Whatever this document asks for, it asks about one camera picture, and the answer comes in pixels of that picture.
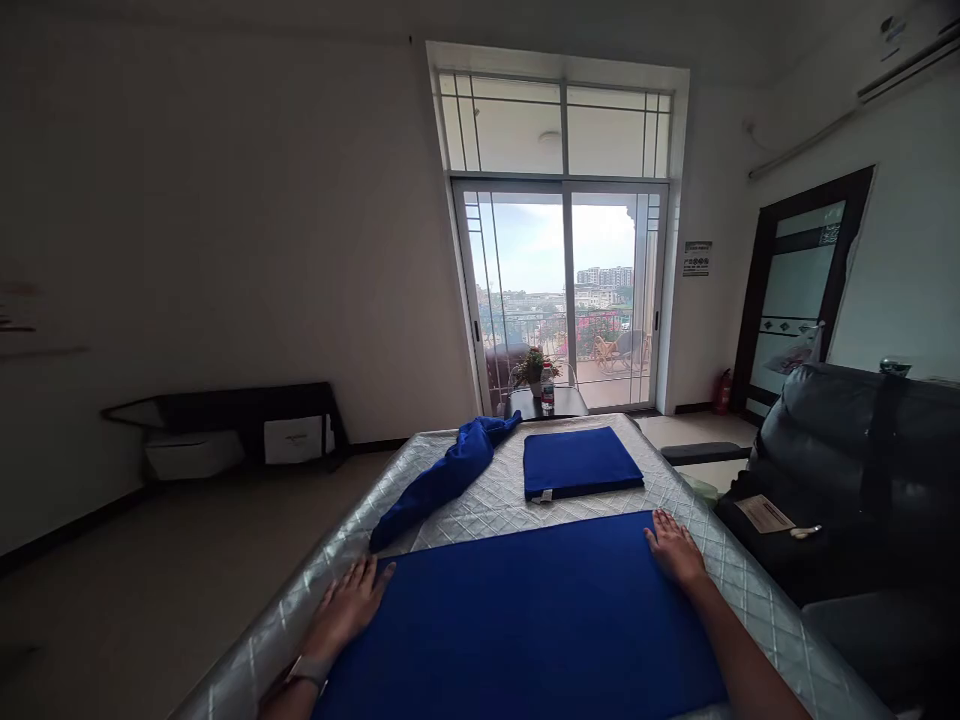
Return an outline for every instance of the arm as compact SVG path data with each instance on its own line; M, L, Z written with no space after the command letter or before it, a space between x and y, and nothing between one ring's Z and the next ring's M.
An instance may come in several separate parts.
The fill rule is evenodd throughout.
M390 563L374 583L377 556L356 560L340 580L334 580L323 595L301 650L301 657L331 667L343 649L376 615L396 563ZM320 695L310 680L294 678L269 698L260 720L308 720Z
M660 568L690 598L710 638L730 705L741 720L810 720L807 711L769 663L707 575L690 531L666 510L655 510L656 535L644 529Z

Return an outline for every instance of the wall notice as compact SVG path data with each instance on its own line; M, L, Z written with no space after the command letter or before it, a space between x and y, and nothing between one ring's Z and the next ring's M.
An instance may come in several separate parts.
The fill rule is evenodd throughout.
M710 274L710 252L713 241L683 244L683 277L706 277Z

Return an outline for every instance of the wristwatch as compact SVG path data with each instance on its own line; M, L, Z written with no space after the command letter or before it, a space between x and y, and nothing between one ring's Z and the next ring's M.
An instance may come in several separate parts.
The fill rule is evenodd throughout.
M333 667L332 660L317 660L316 658L301 655L297 658L293 667L290 668L284 684L289 685L294 680L303 678L316 685L320 691L320 695L323 695L323 691L327 689L327 675L330 674L331 667Z

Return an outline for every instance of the transom window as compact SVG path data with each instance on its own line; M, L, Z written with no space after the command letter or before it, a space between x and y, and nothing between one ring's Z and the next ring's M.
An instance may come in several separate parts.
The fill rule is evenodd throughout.
M446 72L437 81L451 171L668 177L668 93Z

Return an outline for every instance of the sliding glass door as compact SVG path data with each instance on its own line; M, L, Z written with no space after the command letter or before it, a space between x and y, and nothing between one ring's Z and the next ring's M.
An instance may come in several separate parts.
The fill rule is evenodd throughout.
M484 412L531 346L591 410L654 404L666 185L455 180Z

